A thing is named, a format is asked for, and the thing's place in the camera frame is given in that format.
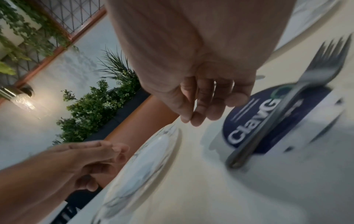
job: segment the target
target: fork handle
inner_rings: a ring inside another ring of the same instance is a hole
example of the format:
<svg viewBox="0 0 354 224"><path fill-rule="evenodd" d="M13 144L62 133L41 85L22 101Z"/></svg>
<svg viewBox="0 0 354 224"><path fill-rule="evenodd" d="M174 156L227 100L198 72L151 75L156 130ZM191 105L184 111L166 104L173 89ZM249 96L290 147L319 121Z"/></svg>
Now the fork handle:
<svg viewBox="0 0 354 224"><path fill-rule="evenodd" d="M290 92L280 101L268 117L257 127L238 148L233 151L226 160L226 165L230 168L242 167L257 148L260 141L277 126L280 118L284 116L289 107L294 103L295 98L304 89L310 86L309 82L297 82Z"/></svg>

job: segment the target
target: brass lamp fixture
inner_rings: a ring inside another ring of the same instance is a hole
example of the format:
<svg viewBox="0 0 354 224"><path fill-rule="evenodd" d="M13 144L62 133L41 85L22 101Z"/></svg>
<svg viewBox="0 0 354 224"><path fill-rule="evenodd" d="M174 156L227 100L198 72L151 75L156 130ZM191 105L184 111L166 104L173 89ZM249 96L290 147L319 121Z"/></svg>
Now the brass lamp fixture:
<svg viewBox="0 0 354 224"><path fill-rule="evenodd" d="M33 100L34 96L32 88L25 86L17 88L15 86L3 86L0 87L0 97L11 101L19 108L30 112L33 116L41 119L43 116L48 115L48 110L41 104Z"/></svg>

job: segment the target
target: white plate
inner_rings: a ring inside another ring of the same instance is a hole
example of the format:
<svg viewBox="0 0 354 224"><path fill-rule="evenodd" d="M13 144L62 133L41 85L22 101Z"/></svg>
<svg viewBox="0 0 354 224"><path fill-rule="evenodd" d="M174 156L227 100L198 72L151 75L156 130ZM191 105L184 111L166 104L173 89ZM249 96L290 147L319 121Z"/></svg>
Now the white plate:
<svg viewBox="0 0 354 224"><path fill-rule="evenodd" d="M281 48L328 13L339 0L298 0L275 50Z"/></svg>
<svg viewBox="0 0 354 224"><path fill-rule="evenodd" d="M165 166L177 138L178 129L174 125L168 125L137 150L110 184L93 223L109 220L133 207Z"/></svg>

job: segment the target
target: fork head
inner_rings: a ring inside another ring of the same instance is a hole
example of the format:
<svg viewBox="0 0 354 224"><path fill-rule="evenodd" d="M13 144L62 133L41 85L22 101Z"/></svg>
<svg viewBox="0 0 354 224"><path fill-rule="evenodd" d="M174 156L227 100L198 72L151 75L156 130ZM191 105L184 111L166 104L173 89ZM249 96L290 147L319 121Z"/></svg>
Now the fork head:
<svg viewBox="0 0 354 224"><path fill-rule="evenodd" d="M337 43L332 40L328 46L324 42L300 77L301 82L311 82L313 85L325 85L334 79L341 71L351 44L352 34L343 45L343 37Z"/></svg>

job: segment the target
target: brown leather seat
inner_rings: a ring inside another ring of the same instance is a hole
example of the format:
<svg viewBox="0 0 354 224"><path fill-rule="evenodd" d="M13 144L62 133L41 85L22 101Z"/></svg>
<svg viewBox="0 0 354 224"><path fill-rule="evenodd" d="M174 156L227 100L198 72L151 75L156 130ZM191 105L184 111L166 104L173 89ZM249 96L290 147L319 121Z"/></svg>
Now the brown leather seat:
<svg viewBox="0 0 354 224"><path fill-rule="evenodd" d="M127 153L129 159L154 133L177 118L178 114L172 112L162 101L149 96L105 140L129 145L130 151ZM123 165L115 165L115 167L118 174ZM95 177L101 187L107 186L114 178L107 175Z"/></svg>

